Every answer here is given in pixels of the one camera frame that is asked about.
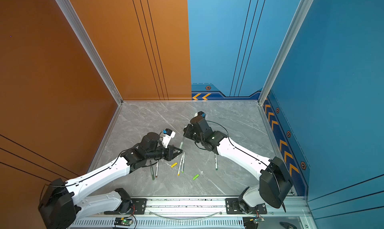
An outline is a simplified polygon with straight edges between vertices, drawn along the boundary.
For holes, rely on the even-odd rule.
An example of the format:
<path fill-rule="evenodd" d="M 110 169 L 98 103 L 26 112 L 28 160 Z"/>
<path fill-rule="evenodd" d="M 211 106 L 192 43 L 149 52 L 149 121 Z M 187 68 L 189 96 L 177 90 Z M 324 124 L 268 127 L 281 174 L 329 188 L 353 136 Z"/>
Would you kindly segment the dark green pen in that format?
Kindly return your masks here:
<path fill-rule="evenodd" d="M 154 180 L 155 180 L 155 178 L 156 178 L 156 176 L 155 176 L 155 171 L 154 171 L 154 167 L 153 167 L 153 166 L 151 166 L 151 167 L 150 167 L 150 169 L 151 169 L 151 176 L 152 176 L 152 180 L 154 181 Z"/>

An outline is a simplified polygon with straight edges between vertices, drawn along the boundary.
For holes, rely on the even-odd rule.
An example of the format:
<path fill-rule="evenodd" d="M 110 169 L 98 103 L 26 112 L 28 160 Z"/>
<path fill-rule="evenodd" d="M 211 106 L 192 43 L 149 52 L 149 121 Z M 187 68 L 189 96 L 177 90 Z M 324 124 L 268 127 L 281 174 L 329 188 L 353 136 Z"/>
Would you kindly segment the white pen green tip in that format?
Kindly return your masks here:
<path fill-rule="evenodd" d="M 218 170 L 218 155 L 215 154 L 215 170 Z"/>

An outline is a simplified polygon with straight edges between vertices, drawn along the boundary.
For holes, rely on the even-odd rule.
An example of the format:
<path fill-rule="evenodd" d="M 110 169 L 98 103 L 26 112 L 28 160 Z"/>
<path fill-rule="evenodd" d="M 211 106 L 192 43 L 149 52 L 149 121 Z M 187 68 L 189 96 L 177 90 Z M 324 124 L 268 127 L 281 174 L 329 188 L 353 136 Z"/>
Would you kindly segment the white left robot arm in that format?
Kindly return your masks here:
<path fill-rule="evenodd" d="M 118 178 L 148 167 L 150 160 L 171 161 L 182 153 L 183 150 L 171 146 L 168 139 L 148 133 L 140 143 L 121 151 L 110 163 L 65 182 L 61 179 L 50 182 L 38 205 L 46 228 L 67 229 L 75 220 L 103 212 L 133 213 L 133 201 L 124 189 L 100 196 L 92 196 L 92 193 Z"/>

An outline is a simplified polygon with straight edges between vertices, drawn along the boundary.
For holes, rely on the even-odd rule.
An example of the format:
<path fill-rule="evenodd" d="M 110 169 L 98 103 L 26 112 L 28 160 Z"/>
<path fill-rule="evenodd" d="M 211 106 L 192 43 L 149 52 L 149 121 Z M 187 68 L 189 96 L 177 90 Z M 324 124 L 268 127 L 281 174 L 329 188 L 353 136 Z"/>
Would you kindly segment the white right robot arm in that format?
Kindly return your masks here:
<path fill-rule="evenodd" d="M 240 210 L 250 214 L 261 204 L 285 210 L 285 198 L 294 185 L 285 162 L 278 157 L 260 156 L 242 147 L 230 138 L 227 129 L 214 131 L 205 116 L 203 112 L 196 114 L 184 128 L 184 137 L 201 144 L 206 151 L 233 161 L 259 181 L 257 186 L 247 187 L 238 197 Z"/>

